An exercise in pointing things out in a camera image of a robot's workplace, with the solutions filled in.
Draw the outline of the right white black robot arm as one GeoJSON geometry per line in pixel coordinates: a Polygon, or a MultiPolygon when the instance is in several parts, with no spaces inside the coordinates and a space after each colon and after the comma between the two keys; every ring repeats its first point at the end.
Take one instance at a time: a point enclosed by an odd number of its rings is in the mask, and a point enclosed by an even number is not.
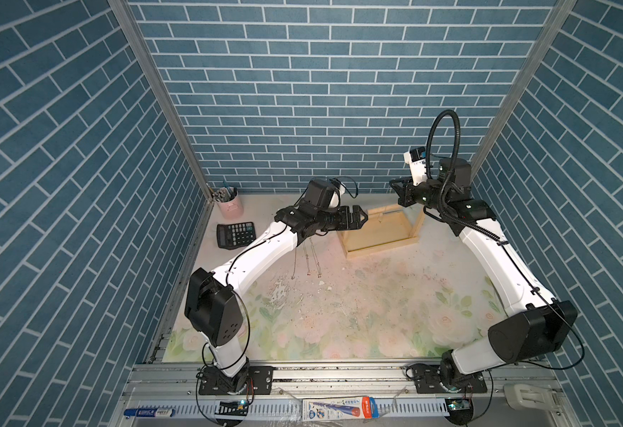
{"type": "Polygon", "coordinates": [[[446,352],[441,381],[450,385],[484,370],[533,363],[560,350],[575,332],[579,312],[540,283],[504,235],[489,204],[472,197],[471,165],[462,158],[443,158],[438,174],[432,174],[422,148],[405,153],[404,161],[410,175],[390,182],[399,205],[420,204],[427,216],[450,226],[490,277],[507,315],[484,338],[446,352]]]}

